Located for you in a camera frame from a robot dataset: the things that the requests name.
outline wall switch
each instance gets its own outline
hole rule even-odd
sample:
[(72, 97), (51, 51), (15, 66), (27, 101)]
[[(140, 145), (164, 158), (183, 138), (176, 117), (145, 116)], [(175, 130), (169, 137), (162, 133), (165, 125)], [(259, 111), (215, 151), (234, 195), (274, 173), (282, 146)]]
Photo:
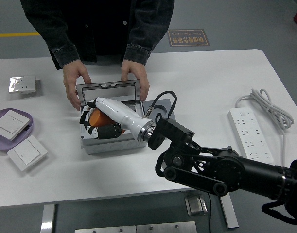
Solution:
[(29, 94), (36, 91), (36, 76), (10, 78), (9, 93)]
[(7, 152), (21, 171), (37, 163), (47, 153), (47, 150), (32, 135)]
[(0, 135), (12, 141), (29, 122), (27, 117), (9, 110), (0, 118)]
[(232, 108), (228, 118), (235, 133), (241, 155), (255, 161), (274, 162), (265, 137), (250, 108)]

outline human hand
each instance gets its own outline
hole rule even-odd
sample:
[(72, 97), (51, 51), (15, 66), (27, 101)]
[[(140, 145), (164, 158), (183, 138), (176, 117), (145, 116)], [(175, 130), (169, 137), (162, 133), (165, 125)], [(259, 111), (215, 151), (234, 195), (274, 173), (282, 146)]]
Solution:
[(82, 76), (85, 84), (92, 83), (85, 65), (77, 60), (63, 66), (63, 83), (66, 89), (66, 95), (70, 103), (77, 111), (80, 110), (80, 101), (76, 94), (76, 81)]
[(149, 90), (149, 82), (147, 79), (147, 73), (143, 64), (124, 60), (121, 66), (121, 80), (128, 80), (128, 73), (134, 74), (134, 76), (140, 81), (140, 101), (146, 100)]

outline jacket sleeve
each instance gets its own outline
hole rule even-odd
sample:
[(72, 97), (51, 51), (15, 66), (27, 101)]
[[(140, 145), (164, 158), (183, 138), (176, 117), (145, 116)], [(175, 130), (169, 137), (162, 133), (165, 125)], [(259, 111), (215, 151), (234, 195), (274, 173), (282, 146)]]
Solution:
[(48, 45), (57, 69), (80, 60), (67, 36), (67, 24), (55, 0), (21, 0), (25, 15)]
[(151, 51), (166, 34), (174, 7), (174, 0), (132, 1), (131, 25), (124, 59), (146, 64)]

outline metal box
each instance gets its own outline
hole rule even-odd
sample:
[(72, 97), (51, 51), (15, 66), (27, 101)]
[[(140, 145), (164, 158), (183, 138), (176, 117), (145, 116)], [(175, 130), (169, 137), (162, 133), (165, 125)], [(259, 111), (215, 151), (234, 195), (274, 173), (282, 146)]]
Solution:
[[(77, 85), (76, 89), (81, 109), (86, 106), (87, 102), (97, 97), (104, 97), (121, 101), (141, 117), (144, 114), (143, 105), (140, 101), (140, 83), (138, 80), (81, 84)], [(81, 147), (85, 149), (87, 154), (146, 146), (146, 142), (135, 140), (129, 130), (126, 130), (118, 138), (95, 139), (86, 131), (83, 125), (80, 125), (80, 140)]]

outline yellow floor line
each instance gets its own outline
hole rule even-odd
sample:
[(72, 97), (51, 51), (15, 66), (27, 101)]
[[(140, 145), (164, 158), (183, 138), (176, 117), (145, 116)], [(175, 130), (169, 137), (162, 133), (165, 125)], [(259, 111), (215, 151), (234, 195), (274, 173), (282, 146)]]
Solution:
[(0, 37), (17, 37), (17, 36), (32, 36), (39, 35), (39, 33), (4, 33), (0, 34)]

